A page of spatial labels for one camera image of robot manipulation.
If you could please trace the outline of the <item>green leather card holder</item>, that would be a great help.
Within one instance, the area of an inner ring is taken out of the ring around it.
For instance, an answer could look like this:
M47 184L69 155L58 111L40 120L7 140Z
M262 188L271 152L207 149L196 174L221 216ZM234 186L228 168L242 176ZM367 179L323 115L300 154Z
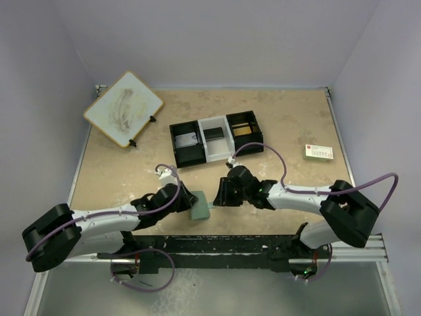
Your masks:
M211 212L205 193L203 191L192 191L192 194L197 198L197 201L190 209L190 220L204 221L210 219Z

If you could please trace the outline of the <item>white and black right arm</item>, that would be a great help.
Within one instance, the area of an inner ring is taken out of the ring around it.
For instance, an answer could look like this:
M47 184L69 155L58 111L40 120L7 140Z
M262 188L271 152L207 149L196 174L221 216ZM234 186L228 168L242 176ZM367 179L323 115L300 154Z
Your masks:
M291 209L323 217L316 223L303 223L291 239L293 252L299 257L308 257L316 248L338 241L364 248L380 214L375 204L346 181L321 188L286 187L276 180L259 180L238 165L220 178L213 205L239 207L245 201L257 209Z

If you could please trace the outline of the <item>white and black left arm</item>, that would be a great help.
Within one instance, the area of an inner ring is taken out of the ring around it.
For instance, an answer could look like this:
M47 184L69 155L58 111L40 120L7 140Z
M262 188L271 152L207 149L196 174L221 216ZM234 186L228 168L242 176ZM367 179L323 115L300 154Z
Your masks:
M184 184L167 184L155 194L110 209L78 211L58 204L22 232L26 260L40 273L90 253L128 258L136 248L133 231L152 227L171 213L187 211L198 201Z

